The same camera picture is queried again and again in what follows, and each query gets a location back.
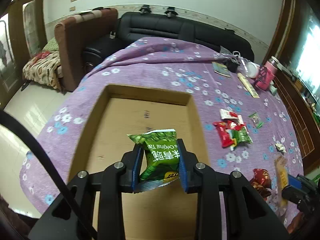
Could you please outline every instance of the black cable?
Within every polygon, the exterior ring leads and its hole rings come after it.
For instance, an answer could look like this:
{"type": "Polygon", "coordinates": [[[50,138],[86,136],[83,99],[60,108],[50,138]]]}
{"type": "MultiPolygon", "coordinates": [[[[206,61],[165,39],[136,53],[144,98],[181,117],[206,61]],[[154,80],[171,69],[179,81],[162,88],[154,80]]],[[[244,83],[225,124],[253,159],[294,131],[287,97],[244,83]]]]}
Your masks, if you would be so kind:
{"type": "Polygon", "coordinates": [[[50,158],[38,143],[38,141],[32,136],[31,133],[16,119],[11,115],[7,114],[5,111],[0,110],[0,125],[3,125],[8,130],[13,132],[16,136],[24,142],[26,146],[31,150],[31,152],[38,158],[42,166],[45,168],[53,182],[56,184],[57,188],[60,190],[61,194],[73,210],[73,212],[78,217],[80,223],[84,228],[91,234],[91,236],[96,240],[97,231],[93,228],[87,218],[84,217],[78,203],[75,201],[70,191],[68,190],[66,184],[64,184],[62,178],[60,177],[58,171],[54,167],[50,158]]]}

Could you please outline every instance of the green pillow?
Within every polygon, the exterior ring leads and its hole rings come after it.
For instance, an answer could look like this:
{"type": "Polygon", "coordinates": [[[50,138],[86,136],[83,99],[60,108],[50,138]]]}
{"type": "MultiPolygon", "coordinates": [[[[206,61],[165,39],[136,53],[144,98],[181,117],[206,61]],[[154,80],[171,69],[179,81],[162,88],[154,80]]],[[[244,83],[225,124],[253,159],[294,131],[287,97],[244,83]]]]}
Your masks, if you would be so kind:
{"type": "Polygon", "coordinates": [[[58,51],[59,46],[55,38],[52,38],[49,40],[49,42],[44,46],[43,50],[48,50],[48,51],[58,51]]]}

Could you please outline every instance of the pink thermos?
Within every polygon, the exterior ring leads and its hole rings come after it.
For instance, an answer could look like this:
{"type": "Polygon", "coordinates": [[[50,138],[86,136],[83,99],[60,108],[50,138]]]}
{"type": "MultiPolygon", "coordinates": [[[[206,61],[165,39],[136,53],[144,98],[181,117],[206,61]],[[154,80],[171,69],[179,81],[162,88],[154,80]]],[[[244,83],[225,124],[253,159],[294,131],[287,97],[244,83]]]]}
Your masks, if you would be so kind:
{"type": "Polygon", "coordinates": [[[278,70],[278,68],[277,68],[278,63],[279,63],[279,61],[273,56],[265,63],[264,66],[267,68],[267,74],[266,74],[264,82],[263,81],[257,82],[258,87],[260,87],[263,90],[268,89],[270,82],[274,79],[275,74],[278,70]]]}

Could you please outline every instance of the black leather sofa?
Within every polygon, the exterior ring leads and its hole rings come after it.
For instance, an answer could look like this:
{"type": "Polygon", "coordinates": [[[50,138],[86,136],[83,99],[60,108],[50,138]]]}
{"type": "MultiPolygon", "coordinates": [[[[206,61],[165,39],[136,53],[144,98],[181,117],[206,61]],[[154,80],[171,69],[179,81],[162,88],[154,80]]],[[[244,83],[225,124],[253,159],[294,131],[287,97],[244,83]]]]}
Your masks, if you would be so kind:
{"type": "Polygon", "coordinates": [[[218,52],[222,46],[231,52],[239,51],[242,57],[254,61],[250,43],[236,35],[233,30],[223,30],[180,17],[168,18],[160,14],[141,15],[138,12],[127,12],[118,19],[115,31],[115,38],[110,38],[108,34],[84,48],[82,59],[86,67],[95,67],[116,51],[147,36],[190,41],[218,52]]]}

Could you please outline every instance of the cardboard box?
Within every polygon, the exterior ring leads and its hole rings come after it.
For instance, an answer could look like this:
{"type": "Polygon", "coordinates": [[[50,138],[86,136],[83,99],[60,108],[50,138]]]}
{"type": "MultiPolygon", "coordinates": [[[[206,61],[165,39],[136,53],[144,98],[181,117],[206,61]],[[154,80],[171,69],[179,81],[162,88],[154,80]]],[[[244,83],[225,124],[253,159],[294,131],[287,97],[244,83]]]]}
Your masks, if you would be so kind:
{"type": "MultiPolygon", "coordinates": [[[[183,92],[108,85],[85,124],[70,168],[69,179],[79,171],[95,173],[120,161],[134,142],[127,134],[175,129],[186,149],[208,162],[202,124],[192,95],[183,92]]],[[[142,163],[141,172],[146,167],[142,163]]],[[[97,193],[93,225],[97,228],[97,193]]],[[[185,194],[176,180],[167,186],[138,194],[122,194],[126,239],[193,239],[197,194],[185,194]]]]}

